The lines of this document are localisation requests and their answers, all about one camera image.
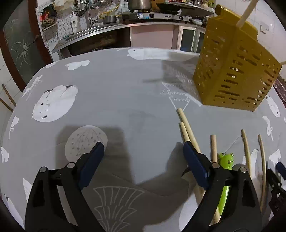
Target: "gray tablecloth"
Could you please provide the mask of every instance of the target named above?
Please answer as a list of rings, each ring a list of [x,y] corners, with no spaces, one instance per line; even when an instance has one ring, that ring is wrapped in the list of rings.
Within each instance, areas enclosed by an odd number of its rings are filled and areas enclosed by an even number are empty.
[[[79,134],[71,136],[75,130],[91,125],[99,128],[94,129],[97,140],[104,140],[105,133],[108,142],[82,192],[106,231],[181,231],[197,205],[194,185],[181,179],[186,162],[178,107],[208,157],[210,135],[216,134],[218,152],[233,152],[234,163],[243,163],[241,129],[246,130],[260,199],[257,135],[262,135],[269,167],[286,162],[285,107],[273,88],[255,112],[201,105],[192,81],[197,60],[196,54],[176,50],[107,49],[38,71],[17,103],[1,148],[1,191],[18,222],[24,224],[30,184],[39,168],[62,168],[78,159],[80,153],[66,146]],[[75,223],[59,190],[67,217]],[[269,214],[267,208],[264,217]]]

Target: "wooden stick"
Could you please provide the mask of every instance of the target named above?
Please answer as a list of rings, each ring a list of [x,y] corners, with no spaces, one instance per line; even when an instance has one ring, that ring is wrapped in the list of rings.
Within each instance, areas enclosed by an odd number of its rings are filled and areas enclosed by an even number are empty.
[[[2,87],[3,87],[4,91],[5,91],[5,93],[7,94],[8,98],[11,100],[12,104],[13,104],[14,106],[16,106],[16,102],[13,100],[13,98],[11,97],[11,95],[8,93],[8,91],[7,91],[6,87],[4,86],[4,84],[2,84]]]
[[[183,122],[180,122],[180,127],[181,127],[181,130],[182,130],[182,133],[183,133],[184,142],[190,141],[190,138],[189,138],[189,136],[188,136],[186,127],[185,127],[185,125],[184,125]]]
[[[0,102],[2,102],[2,103],[4,104],[4,106],[6,106],[11,112],[13,112],[13,109],[12,109],[10,106],[8,106],[8,105],[6,104],[6,102],[4,102],[4,101],[2,100],[2,98],[0,98]]]
[[[215,135],[211,135],[210,139],[212,142],[212,162],[217,163],[217,138]]]
[[[197,152],[201,153],[200,148],[198,146],[198,142],[196,141],[194,133],[193,133],[191,127],[190,127],[190,124],[189,124],[189,122],[188,122],[188,120],[187,120],[187,118],[186,118],[182,108],[178,108],[178,113],[179,113],[179,115],[180,115],[180,117],[181,117],[181,119],[182,119],[182,121],[183,121],[183,123],[185,125],[185,128],[187,130],[187,133],[189,135],[191,143],[193,144],[193,146],[197,150]]]
[[[248,5],[248,7],[246,8],[246,10],[244,11],[244,13],[242,14],[242,16],[240,17],[240,19],[238,20],[236,27],[241,28],[244,24],[244,22],[247,20],[247,18],[249,17],[249,15],[251,14],[251,12],[254,10],[256,4],[258,3],[258,0],[252,0],[250,2],[250,4]]]
[[[250,177],[252,177],[250,152],[249,152],[249,146],[248,146],[248,141],[247,141],[247,137],[246,137],[246,134],[245,134],[245,130],[242,129],[241,133],[242,133],[242,140],[243,140],[243,143],[244,143],[244,152],[245,152],[245,158],[246,158],[246,166],[248,167]]]
[[[212,162],[217,163],[217,138],[215,135],[211,135],[210,137],[211,143],[212,143]],[[214,213],[214,222],[218,223],[219,219],[221,218],[219,213],[219,208],[217,207],[215,213]]]
[[[266,161],[265,161],[265,151],[263,146],[263,141],[261,138],[261,135],[258,135],[258,141],[260,144],[260,152],[261,152],[261,158],[262,158],[262,193],[260,197],[260,211],[262,212],[264,201],[265,201],[265,194],[266,194]]]

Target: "yellow basket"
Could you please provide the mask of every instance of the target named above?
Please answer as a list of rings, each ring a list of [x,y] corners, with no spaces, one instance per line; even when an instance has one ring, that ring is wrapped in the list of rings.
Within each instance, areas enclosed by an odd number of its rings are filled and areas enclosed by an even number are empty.
[[[193,76],[204,105],[254,111],[262,102],[281,64],[257,40],[257,29],[240,16],[217,5],[209,18]]]

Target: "faucet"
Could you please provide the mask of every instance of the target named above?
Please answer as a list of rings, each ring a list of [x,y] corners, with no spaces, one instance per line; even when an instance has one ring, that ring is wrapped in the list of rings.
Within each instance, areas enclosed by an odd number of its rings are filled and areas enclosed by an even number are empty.
[[[91,27],[95,27],[94,24],[97,23],[98,20],[97,20],[97,19],[96,19],[96,20],[93,20],[92,17],[91,17],[91,13],[90,13],[90,2],[89,2],[89,0],[85,0],[85,2],[86,2],[86,4],[87,4],[88,21],[89,21],[89,24],[90,24],[90,28],[91,28]]]

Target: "metal screw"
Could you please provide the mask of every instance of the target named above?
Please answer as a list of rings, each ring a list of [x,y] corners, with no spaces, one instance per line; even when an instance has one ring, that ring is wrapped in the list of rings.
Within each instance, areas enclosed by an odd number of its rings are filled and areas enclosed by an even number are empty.
[[[240,168],[240,171],[243,172],[243,173],[246,173],[246,172],[247,172],[247,169],[246,169],[245,167],[241,167],[241,168]]]
[[[219,167],[220,167],[220,165],[219,165],[218,163],[216,163],[216,162],[215,162],[215,163],[212,163],[212,167],[217,169],[217,168],[219,168]]]
[[[70,162],[67,164],[67,168],[73,168],[75,166],[75,164],[73,162]]]
[[[46,170],[47,170],[46,167],[41,167],[41,168],[40,168],[40,172],[45,172]]]

